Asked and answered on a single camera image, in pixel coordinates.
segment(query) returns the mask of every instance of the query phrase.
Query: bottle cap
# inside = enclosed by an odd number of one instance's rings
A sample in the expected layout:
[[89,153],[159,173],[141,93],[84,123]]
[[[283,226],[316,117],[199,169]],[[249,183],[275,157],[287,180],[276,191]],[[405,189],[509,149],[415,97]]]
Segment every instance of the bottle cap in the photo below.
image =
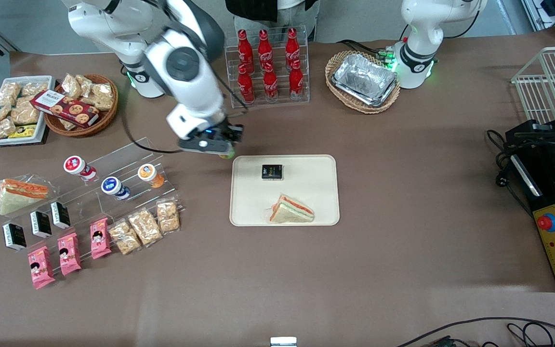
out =
[[151,182],[152,180],[154,180],[154,178],[156,178],[156,176],[156,167],[151,164],[145,164],[138,168],[138,178],[145,182]]
[[107,177],[102,181],[102,191],[108,195],[115,195],[121,190],[121,181],[116,177]]
[[79,156],[71,156],[64,162],[64,171],[68,174],[78,175],[83,172],[85,167],[85,162]]

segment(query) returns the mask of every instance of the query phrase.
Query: wrapped sandwich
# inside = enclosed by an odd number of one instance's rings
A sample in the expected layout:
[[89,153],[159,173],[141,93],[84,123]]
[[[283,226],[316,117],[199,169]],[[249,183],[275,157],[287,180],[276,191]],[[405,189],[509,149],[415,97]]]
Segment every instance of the wrapped sandwich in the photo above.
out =
[[284,194],[279,196],[271,210],[270,223],[309,223],[314,220],[314,211],[310,207]]
[[7,215],[48,197],[48,187],[6,178],[0,180],[0,215]]

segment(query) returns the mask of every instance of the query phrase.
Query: wicker basket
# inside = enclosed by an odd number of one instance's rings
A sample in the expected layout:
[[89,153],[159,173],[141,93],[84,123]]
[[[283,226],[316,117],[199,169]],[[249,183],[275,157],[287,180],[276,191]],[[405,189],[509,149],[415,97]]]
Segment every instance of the wicker basket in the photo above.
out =
[[[84,76],[90,81],[92,81],[93,83],[110,84],[110,88],[113,92],[113,97],[114,97],[113,107],[108,111],[100,112],[99,113],[100,118],[97,121],[97,123],[95,123],[94,125],[91,125],[89,128],[77,127],[70,131],[67,131],[66,128],[64,128],[64,125],[61,124],[61,121],[59,121],[59,118],[50,114],[44,114],[46,125],[48,125],[48,127],[53,132],[56,132],[57,134],[60,134],[63,136],[72,136],[72,137],[91,136],[93,134],[97,134],[98,132],[101,132],[102,130],[104,130],[106,126],[108,126],[111,123],[111,121],[113,121],[113,119],[115,118],[115,114],[117,112],[117,102],[119,101],[119,93],[117,92],[117,86],[115,86],[113,81],[111,81],[110,79],[107,79],[102,75],[84,75]],[[63,92],[62,86],[61,85],[57,86],[57,88],[55,88],[55,92],[62,93]]]
[[357,52],[357,51],[344,51],[341,53],[337,53],[336,55],[333,56],[333,58],[331,58],[329,60],[329,63],[327,63],[326,68],[324,68],[324,77],[325,77],[325,82],[328,86],[328,88],[331,90],[331,92],[333,94],[335,94],[335,96],[340,99],[340,101],[342,101],[342,103],[344,103],[344,105],[352,108],[353,110],[357,110],[361,113],[364,114],[377,114],[377,113],[381,113],[384,110],[386,110],[387,108],[389,108],[389,106],[391,106],[394,102],[395,99],[397,99],[398,95],[399,95],[399,82],[397,83],[397,85],[395,86],[395,88],[392,90],[391,94],[389,94],[389,96],[387,97],[387,99],[385,100],[385,102],[383,103],[383,105],[381,105],[381,107],[371,107],[369,105],[366,105],[365,103],[363,103],[363,101],[356,99],[356,97],[344,92],[343,90],[340,90],[338,88],[336,88],[333,83],[331,83],[331,75],[333,75],[333,72],[335,72],[337,70],[337,68],[339,68],[342,65],[342,62],[344,61],[344,59],[351,54],[361,54],[364,57],[366,57],[367,59],[369,59],[371,62],[381,65],[381,62],[372,57],[372,55],[369,55],[367,53],[362,53],[362,52]]

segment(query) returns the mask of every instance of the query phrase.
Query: aluminum foil container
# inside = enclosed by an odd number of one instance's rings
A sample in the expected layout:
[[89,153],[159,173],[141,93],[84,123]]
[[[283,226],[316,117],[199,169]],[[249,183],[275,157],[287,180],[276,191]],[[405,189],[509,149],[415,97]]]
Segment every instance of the aluminum foil container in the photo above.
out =
[[363,55],[351,54],[333,73],[331,81],[366,105],[379,107],[395,88],[396,78],[395,72],[374,64]]

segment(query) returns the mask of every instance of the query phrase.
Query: red glass bottle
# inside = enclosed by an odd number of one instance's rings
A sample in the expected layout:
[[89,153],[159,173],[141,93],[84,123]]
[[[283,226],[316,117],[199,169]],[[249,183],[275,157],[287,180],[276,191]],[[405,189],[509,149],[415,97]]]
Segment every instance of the red glass bottle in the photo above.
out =
[[291,75],[291,99],[297,101],[304,95],[304,74],[301,72],[301,62],[299,59],[292,62]]
[[251,52],[251,44],[247,41],[247,33],[245,33],[245,30],[241,29],[238,31],[237,35],[239,39],[239,60],[245,64],[247,73],[254,73],[254,56]]
[[258,44],[258,59],[260,60],[260,68],[267,71],[267,64],[273,65],[273,48],[269,43],[269,33],[265,29],[258,33],[260,44]]
[[245,64],[239,64],[238,70],[239,77],[237,82],[239,84],[239,90],[241,91],[241,96],[243,97],[244,102],[249,105],[254,102],[254,87],[251,84],[251,77],[247,73]]
[[288,29],[288,41],[286,41],[286,69],[291,70],[293,61],[299,59],[299,42],[297,41],[297,29]]
[[269,62],[265,66],[263,83],[264,83],[264,97],[267,103],[275,103],[278,100],[278,77],[273,72],[273,63]]

